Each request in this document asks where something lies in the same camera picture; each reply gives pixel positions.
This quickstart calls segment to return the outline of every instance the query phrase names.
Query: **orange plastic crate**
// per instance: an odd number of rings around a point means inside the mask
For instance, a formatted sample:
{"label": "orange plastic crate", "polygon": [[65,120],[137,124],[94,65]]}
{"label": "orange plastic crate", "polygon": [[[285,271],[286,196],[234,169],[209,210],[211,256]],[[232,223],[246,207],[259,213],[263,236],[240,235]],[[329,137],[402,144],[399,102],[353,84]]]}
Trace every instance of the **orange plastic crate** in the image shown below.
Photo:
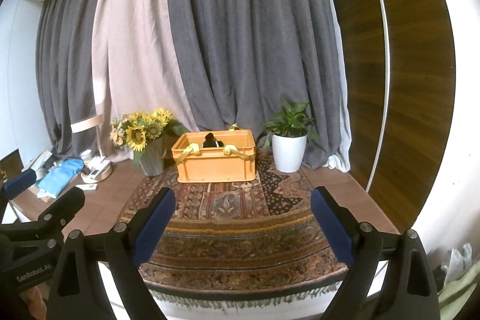
{"label": "orange plastic crate", "polygon": [[[210,132],[184,133],[172,148],[177,162],[178,181],[181,183],[243,182],[255,179],[255,141],[251,130],[213,131],[217,140],[233,145],[237,151],[248,156],[248,160],[234,153],[226,155],[224,148],[203,148],[205,136]],[[191,152],[179,162],[179,157],[191,144],[200,147],[195,155]]]}

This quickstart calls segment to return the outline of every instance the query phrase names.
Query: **table lamp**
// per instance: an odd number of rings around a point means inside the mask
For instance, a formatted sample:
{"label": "table lamp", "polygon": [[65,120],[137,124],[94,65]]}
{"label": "table lamp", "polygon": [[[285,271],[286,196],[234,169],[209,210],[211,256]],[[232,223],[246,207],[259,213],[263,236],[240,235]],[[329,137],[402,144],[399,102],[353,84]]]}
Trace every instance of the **table lamp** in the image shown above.
{"label": "table lamp", "polygon": [[[103,124],[103,121],[104,121],[103,114],[100,114],[100,115],[93,115],[91,117],[87,117],[86,119],[80,122],[71,124],[72,133],[79,133],[87,129],[91,129],[93,127],[95,128],[95,130],[97,131],[97,146],[98,146],[98,152],[100,153],[100,156],[104,156],[102,151],[102,146],[100,145],[100,124]],[[104,170],[100,172],[100,174],[98,174],[95,178],[90,178],[87,175],[85,175],[83,172],[81,172],[81,175],[85,183],[97,183],[108,178],[111,173],[112,173],[112,167],[111,167],[111,164],[109,163],[104,168]]]}

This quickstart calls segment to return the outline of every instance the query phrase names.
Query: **metal screw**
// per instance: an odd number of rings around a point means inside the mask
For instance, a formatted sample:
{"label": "metal screw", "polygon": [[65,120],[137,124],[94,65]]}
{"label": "metal screw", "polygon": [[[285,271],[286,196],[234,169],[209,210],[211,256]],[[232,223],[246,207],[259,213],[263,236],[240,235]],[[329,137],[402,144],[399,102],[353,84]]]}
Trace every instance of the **metal screw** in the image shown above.
{"label": "metal screw", "polygon": [[361,223],[360,224],[360,229],[364,232],[371,232],[373,227],[370,223]]}
{"label": "metal screw", "polygon": [[413,229],[408,229],[406,231],[406,233],[409,236],[409,238],[411,238],[411,239],[416,239],[419,236],[418,233],[416,231],[414,231]]}
{"label": "metal screw", "polygon": [[68,234],[68,237],[71,239],[76,239],[78,236],[80,236],[80,229],[74,229]]}
{"label": "metal screw", "polygon": [[113,227],[115,232],[123,232],[125,229],[127,229],[127,225],[125,223],[118,223]]}

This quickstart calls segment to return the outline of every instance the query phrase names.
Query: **patterned rug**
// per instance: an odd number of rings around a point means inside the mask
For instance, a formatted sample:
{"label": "patterned rug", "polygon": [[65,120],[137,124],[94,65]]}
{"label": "patterned rug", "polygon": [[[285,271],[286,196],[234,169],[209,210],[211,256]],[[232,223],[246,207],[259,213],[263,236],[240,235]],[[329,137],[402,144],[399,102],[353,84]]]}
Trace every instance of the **patterned rug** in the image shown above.
{"label": "patterned rug", "polygon": [[335,290],[346,272],[310,210],[311,185],[257,157],[256,179],[181,184],[176,167],[146,177],[119,221],[167,186],[177,207],[140,272],[155,297],[207,301],[270,300]]}

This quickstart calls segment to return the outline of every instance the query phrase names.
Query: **gray vase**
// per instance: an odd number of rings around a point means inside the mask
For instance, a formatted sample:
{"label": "gray vase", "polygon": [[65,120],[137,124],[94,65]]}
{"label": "gray vase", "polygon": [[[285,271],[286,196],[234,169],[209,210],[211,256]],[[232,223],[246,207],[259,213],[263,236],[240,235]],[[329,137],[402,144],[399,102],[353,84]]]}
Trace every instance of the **gray vase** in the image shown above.
{"label": "gray vase", "polygon": [[163,137],[160,137],[149,143],[142,157],[140,166],[147,176],[160,175],[163,172]]}

